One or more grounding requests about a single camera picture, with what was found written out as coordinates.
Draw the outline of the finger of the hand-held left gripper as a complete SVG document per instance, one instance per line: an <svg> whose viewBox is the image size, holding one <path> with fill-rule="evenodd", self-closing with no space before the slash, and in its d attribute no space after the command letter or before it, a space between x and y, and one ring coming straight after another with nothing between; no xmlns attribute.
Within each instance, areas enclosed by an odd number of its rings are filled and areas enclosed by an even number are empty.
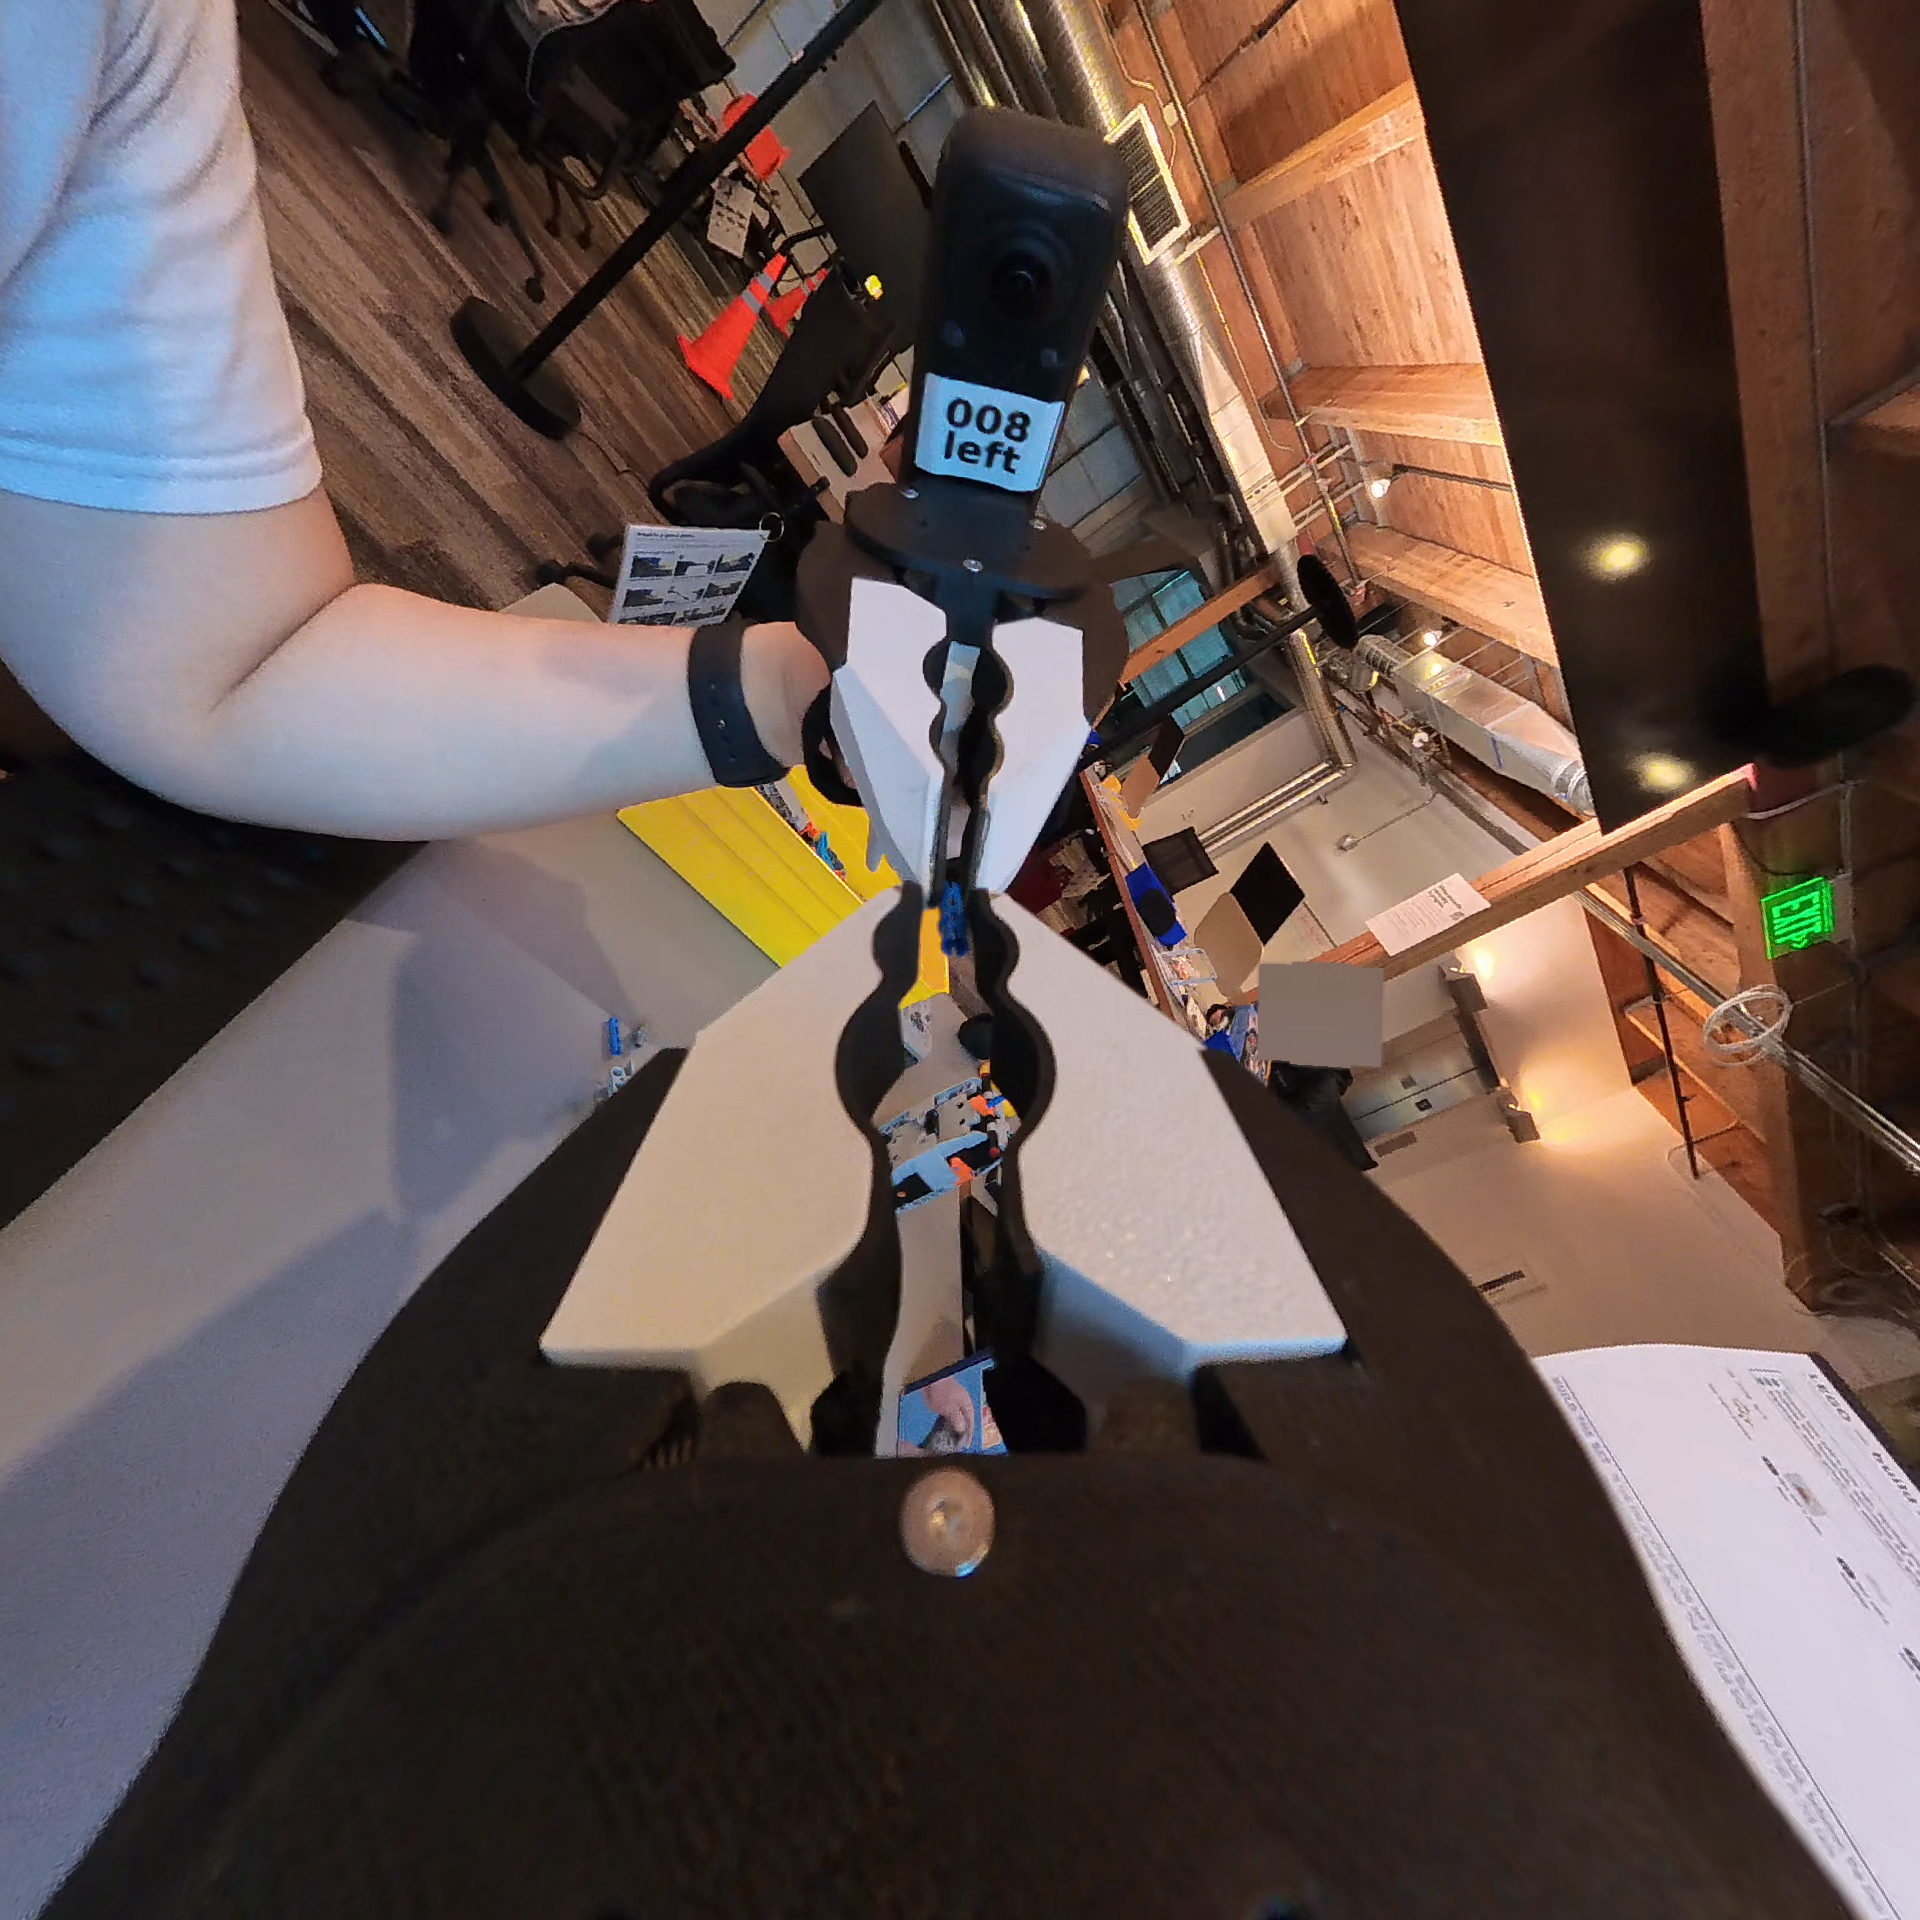
<svg viewBox="0 0 1920 1920"><path fill-rule="evenodd" d="M1049 617L1001 619L973 668L955 751L965 894L1006 890L1087 744L1085 633Z"/></svg>
<svg viewBox="0 0 1920 1920"><path fill-rule="evenodd" d="M896 582L854 575L828 729L854 775L880 855L924 897L939 894L955 771L948 698L948 610Z"/></svg>

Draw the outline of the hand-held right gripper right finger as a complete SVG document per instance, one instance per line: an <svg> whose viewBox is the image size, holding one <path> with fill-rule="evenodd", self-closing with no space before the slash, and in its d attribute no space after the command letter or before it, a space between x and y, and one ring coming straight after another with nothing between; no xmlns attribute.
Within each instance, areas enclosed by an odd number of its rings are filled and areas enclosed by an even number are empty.
<svg viewBox="0 0 1920 1920"><path fill-rule="evenodd" d="M1338 1354L1346 1325L1226 1101L1250 1077L982 890L976 975L1018 1117L976 1279L1001 1421L1018 1387L1098 1415L1137 1378Z"/></svg>

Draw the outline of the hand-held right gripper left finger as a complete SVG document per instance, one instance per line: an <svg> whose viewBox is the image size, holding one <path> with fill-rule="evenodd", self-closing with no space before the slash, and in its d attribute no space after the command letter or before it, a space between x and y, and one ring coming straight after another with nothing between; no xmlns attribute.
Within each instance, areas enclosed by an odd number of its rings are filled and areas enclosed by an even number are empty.
<svg viewBox="0 0 1920 1920"><path fill-rule="evenodd" d="M828 1381L879 1402L901 1246L879 1104L903 1072L918 886L892 887L718 1016L659 1115L542 1354L759 1381L804 1421Z"/></svg>

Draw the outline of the person's left forearm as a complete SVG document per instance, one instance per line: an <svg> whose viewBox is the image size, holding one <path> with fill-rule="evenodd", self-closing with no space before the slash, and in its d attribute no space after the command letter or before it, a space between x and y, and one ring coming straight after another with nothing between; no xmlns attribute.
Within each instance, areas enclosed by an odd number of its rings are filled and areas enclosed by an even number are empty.
<svg viewBox="0 0 1920 1920"><path fill-rule="evenodd" d="M323 492L239 517L4 495L4 664L161 801L391 841L712 783L684 637L354 586Z"/></svg>

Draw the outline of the black monitor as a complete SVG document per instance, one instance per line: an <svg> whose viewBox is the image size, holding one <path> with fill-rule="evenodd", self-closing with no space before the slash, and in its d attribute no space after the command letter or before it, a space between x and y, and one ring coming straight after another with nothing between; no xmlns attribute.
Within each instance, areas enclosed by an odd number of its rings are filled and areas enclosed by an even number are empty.
<svg viewBox="0 0 1920 1920"><path fill-rule="evenodd" d="M800 172L800 185L834 241L849 274L879 279L879 311L894 350L918 340L924 255L929 241L927 192L874 106Z"/></svg>

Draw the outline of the black wristband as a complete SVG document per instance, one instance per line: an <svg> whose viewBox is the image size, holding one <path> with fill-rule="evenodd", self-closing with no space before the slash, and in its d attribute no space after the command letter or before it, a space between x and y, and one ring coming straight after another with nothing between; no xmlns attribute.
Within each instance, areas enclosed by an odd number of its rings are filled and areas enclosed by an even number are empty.
<svg viewBox="0 0 1920 1920"><path fill-rule="evenodd" d="M684 698L712 783L764 788L783 781L791 764L768 751L740 683L748 624L731 614L691 629L684 652Z"/></svg>

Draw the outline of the yellow plastic bin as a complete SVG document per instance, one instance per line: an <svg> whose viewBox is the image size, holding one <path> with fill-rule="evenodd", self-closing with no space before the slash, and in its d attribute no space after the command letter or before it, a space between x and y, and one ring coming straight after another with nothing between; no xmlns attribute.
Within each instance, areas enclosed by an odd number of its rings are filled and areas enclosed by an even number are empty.
<svg viewBox="0 0 1920 1920"><path fill-rule="evenodd" d="M832 804L804 769L754 789L637 804L617 820L773 964L896 886L868 814Z"/></svg>

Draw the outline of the toy robot model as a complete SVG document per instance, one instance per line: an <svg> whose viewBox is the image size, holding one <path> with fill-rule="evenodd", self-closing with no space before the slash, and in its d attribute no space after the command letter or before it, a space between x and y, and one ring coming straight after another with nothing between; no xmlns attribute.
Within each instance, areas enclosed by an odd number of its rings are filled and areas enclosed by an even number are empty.
<svg viewBox="0 0 1920 1920"><path fill-rule="evenodd" d="M998 1212L998 1165L1018 1115L985 1062L879 1129L887 1147L894 1212L914 1212L939 1195Z"/></svg>

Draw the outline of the printed photo sheet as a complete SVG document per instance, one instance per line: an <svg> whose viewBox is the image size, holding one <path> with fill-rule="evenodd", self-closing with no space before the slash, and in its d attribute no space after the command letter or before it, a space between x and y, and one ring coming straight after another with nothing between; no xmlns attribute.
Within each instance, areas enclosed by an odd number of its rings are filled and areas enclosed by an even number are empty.
<svg viewBox="0 0 1920 1920"><path fill-rule="evenodd" d="M768 531L631 523L611 588L611 624L708 628L724 619L768 550Z"/></svg>

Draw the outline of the black office chair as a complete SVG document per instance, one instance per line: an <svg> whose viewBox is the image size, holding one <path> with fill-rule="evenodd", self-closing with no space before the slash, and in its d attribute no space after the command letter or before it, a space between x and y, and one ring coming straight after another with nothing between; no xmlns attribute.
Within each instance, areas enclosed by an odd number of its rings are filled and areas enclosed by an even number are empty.
<svg viewBox="0 0 1920 1920"><path fill-rule="evenodd" d="M854 403L887 354L892 327L874 302L828 272L745 418L646 483L655 517L672 526L745 531L778 517L773 550L797 560L797 539L812 531L821 510L781 453L781 434L828 410L828 403Z"/></svg>

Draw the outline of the blue booklet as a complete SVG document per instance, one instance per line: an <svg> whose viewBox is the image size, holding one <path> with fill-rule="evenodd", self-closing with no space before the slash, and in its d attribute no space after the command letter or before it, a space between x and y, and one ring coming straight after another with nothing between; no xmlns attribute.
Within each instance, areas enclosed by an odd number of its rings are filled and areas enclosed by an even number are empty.
<svg viewBox="0 0 1920 1920"><path fill-rule="evenodd" d="M1001 1430L985 1397L991 1354L965 1354L896 1394L896 1456L1001 1456Z"/></svg>

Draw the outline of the paper notice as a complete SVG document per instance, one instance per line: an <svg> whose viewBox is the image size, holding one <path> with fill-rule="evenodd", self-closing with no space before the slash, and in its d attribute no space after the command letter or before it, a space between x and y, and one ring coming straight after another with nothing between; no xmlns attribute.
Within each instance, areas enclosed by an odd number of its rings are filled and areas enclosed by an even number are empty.
<svg viewBox="0 0 1920 1920"><path fill-rule="evenodd" d="M1416 894L1367 919L1364 927L1388 958L1398 958L1474 919L1484 909L1487 900L1472 882L1462 875L1445 875L1442 882L1430 882Z"/></svg>

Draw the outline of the black stanchion pole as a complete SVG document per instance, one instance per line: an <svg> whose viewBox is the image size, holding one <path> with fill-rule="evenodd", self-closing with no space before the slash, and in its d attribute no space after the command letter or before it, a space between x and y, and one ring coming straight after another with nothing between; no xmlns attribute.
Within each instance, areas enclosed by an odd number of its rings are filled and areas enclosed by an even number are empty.
<svg viewBox="0 0 1920 1920"><path fill-rule="evenodd" d="M646 252L672 231L703 191L739 161L748 142L770 129L804 86L810 86L854 36L854 28L879 13L880 4L845 4L832 20L810 36L800 56L788 61L781 80L758 96L758 109L740 118L718 142L684 156L665 179L659 203L646 218L592 272L584 286L532 336L519 330L478 296L463 302L450 316L450 336L468 365L482 385L530 428L548 442L563 442L581 424L581 405L562 373L548 373L550 354L611 296Z"/></svg>

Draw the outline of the printed instruction sheet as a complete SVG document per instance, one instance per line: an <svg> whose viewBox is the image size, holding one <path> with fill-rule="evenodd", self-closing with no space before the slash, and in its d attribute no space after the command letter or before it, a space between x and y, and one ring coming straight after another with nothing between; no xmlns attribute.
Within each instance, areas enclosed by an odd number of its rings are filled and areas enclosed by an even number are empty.
<svg viewBox="0 0 1920 1920"><path fill-rule="evenodd" d="M1533 1363L1728 1737L1856 1916L1917 1916L1917 1480L1815 1354Z"/></svg>

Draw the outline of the wooden post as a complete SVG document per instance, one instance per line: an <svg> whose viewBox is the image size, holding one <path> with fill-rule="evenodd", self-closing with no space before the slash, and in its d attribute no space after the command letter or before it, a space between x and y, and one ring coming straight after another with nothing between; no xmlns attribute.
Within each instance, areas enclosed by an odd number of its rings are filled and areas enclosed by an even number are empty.
<svg viewBox="0 0 1920 1920"><path fill-rule="evenodd" d="M1474 910L1425 924L1416 939L1406 939L1398 950L1388 950L1379 933L1367 931L1327 953L1315 953L1315 960L1370 966L1385 979L1413 972L1416 966L1487 938L1556 897L1583 890L1604 875L1627 872L1679 841L1744 820L1754 801L1754 775L1757 764L1736 769L1692 793L1672 798L1619 831L1600 831L1596 824L1568 831L1468 882L1468 890L1479 897Z"/></svg>

